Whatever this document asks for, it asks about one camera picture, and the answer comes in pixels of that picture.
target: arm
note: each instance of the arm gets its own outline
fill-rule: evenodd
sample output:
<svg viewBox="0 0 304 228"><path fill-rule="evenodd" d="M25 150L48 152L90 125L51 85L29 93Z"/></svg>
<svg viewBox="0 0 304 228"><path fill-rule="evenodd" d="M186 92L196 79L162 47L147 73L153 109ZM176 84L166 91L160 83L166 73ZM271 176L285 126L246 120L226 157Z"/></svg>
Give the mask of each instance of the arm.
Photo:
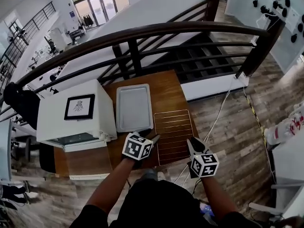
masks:
<svg viewBox="0 0 304 228"><path fill-rule="evenodd" d="M215 217L221 221L225 215L238 209L229 195L221 188L214 177L201 178L205 193Z"/></svg>
<svg viewBox="0 0 304 228"><path fill-rule="evenodd" d="M293 228L300 228L304 223L304 220L300 216L293 216L290 218L283 219L275 224L275 228L283 228L285 226L291 226Z"/></svg>
<svg viewBox="0 0 304 228"><path fill-rule="evenodd" d="M96 188L87 205L95 205L109 214L117 202L135 161L124 158L106 179Z"/></svg>

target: oven window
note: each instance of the oven window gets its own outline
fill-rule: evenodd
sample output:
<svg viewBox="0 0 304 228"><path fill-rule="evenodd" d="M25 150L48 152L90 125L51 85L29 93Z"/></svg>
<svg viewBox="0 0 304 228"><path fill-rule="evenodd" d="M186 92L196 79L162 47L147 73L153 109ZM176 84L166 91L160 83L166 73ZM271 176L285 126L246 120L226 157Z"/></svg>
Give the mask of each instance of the oven window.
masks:
<svg viewBox="0 0 304 228"><path fill-rule="evenodd" d="M92 141L92 140L97 140L97 139L98 138L94 138L89 133L80 133L80 134L71 135L71 136L67 136L67 137L52 139L51 141L54 141L61 145L67 145L67 144L82 143L82 142L87 142L87 141Z"/></svg>

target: framed picture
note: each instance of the framed picture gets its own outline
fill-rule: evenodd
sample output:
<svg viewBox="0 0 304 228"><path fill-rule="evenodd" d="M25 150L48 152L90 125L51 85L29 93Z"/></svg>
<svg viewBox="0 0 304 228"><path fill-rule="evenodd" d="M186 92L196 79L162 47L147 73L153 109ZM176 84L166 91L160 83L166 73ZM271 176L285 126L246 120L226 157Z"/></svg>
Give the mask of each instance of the framed picture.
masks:
<svg viewBox="0 0 304 228"><path fill-rule="evenodd" d="M93 118L95 95L80 95L67 99L65 120Z"/></svg>

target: stair railing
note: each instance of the stair railing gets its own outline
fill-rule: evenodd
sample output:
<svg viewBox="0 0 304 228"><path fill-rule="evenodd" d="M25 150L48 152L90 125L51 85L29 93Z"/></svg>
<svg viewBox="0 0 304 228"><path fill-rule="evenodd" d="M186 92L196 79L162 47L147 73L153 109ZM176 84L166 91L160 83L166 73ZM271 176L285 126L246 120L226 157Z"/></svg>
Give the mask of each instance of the stair railing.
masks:
<svg viewBox="0 0 304 228"><path fill-rule="evenodd" d="M0 58L0 95L2 95L4 88L9 83L30 41L55 11L53 3L50 2L10 39L9 46Z"/></svg>
<svg viewBox="0 0 304 228"><path fill-rule="evenodd" d="M235 26L231 24L226 23L220 23L220 22L209 22L209 21L181 21L181 22L170 22L170 23L161 23L161 24L153 24L153 25L147 25L142 26L138 28L131 28L126 29L122 31L118 31L112 34L108 34L99 38L95 38L93 40L90 40L88 42L85 42L83 44L80 44L76 47L73 47L67 51L64 51L63 53L57 55L56 57L51 58L50 60L44 62L40 66L33 69L31 72L23 76L19 81L16 82L18 87L23 88L26 84L30 83L34 79L42 76L44 73L48 72L49 70L52 70L59 65L64 65L68 61L71 61L75 58L81 57L83 55L86 55L88 53L107 48L112 47L121 43L127 42L130 47L130 55L121 55L117 58L113 58L104 62L100 62L91 66L88 66L86 68L82 68L78 71L75 71L71 74L65 75L61 78L58 78L46 85L43 85L42 87L36 89L34 92L37 94L43 90L47 90L61 82L64 82L68 79L71 79L73 77L88 73L90 71L110 66L112 64L125 64L126 61L132 60L134 69L128 70L120 73L116 73L114 75L105 76L103 78L99 79L100 83L104 83L109 80L115 80L124 76L141 76L145 74L150 74L149 70L152 68L162 68L165 66L170 65L171 68L174 69L174 66L178 63L182 62L196 62L196 61L202 61L202 60L211 60L211 59L217 59L217 58L233 58L233 57L246 57L246 60L242 63L230 63L228 65L219 65L216 67L237 67L242 66L239 69L238 75L241 72L244 72L246 76L251 75L260 65L260 63L265 59L267 56L267 52L270 51L271 47L273 46L275 40L280 35L285 23L278 19L272 27L267 31L263 29L257 29L253 27L247 27L247 26ZM227 33L238 33L238 34L249 34L254 36L259 36L257 40L257 46L254 47L251 43L248 42L214 42L214 43L197 43L197 44L191 44L191 45L179 45L179 46L173 46L173 47L163 47L163 48L157 48L157 49L151 49L146 50L143 52L140 52L138 49L138 45L136 41L138 39L142 38L148 38L148 37L155 37L155 36L161 36L161 35L170 35L170 34L176 34L176 33L189 33L189 32L227 32ZM201 47L201 46L248 46L253 47L250 53L235 53L235 54L224 54L224 55L212 55L212 56L203 56L203 57L195 57L195 58L188 58L188 59L182 59L182 60L174 60L169 61L165 63L158 63L146 67L141 66L141 58L144 58L148 55L154 55L158 53L163 52L169 52L173 50L177 50L180 48L195 48L195 47ZM182 74L190 74L197 71L204 71L208 69L215 68L214 66L211 67L205 67L202 69L194 69L194 70L188 70L185 72L182 72ZM3 110L0 115L8 111L10 107ZM17 115L17 113L13 113L7 117L5 117L3 120L9 119L13 116Z"/></svg>
<svg viewBox="0 0 304 228"><path fill-rule="evenodd" d="M217 10L218 10L218 6L219 6L219 0L204 0L194 6L192 6L191 8L183 11L181 14L175 16L174 18L170 19L167 22L176 22L177 20L179 20L180 18L182 18L183 16L189 15L191 14L194 10L201 8L201 10L191 14L190 16L188 16L187 18L183 19L182 21L190 21L194 18L196 18L196 21L214 21L214 18L216 16ZM178 34L172 34L170 36L168 36L167 38L161 40L164 35L158 36L154 39L152 39L151 41L149 41L146 45L144 45L143 47L141 47L139 49L140 52L143 52L145 49L147 49L148 47L152 46L153 44L157 43L156 45L153 46L152 49L156 49L159 48L160 46L162 46L163 44L165 44L166 42L170 41L171 39L173 39L174 37L176 37ZM147 41L150 38L143 38L141 39L139 42L137 42L137 46L141 45L143 42ZM115 48L113 48L113 52L115 54L115 56L120 56L120 55L128 55L130 53L130 50L126 50L124 53L121 52L121 49L118 48L119 45L115 45ZM113 64L110 67L108 67L101 75L98 79L103 78L104 76L106 76L107 73L109 73L117 64ZM122 71L127 71L130 68L133 67L133 64L131 63L130 65L126 66L126 68L120 68L117 67L116 69L114 69L110 75L113 75L115 73L117 73L119 70Z"/></svg>

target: silver baking tray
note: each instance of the silver baking tray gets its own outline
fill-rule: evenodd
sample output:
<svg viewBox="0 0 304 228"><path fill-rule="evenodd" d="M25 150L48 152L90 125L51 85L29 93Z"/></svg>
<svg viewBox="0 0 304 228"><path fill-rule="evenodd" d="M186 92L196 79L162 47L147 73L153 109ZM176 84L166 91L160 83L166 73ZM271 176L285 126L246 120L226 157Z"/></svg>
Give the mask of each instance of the silver baking tray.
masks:
<svg viewBox="0 0 304 228"><path fill-rule="evenodd" d="M149 85L117 88L116 130L124 133L147 128L153 128Z"/></svg>

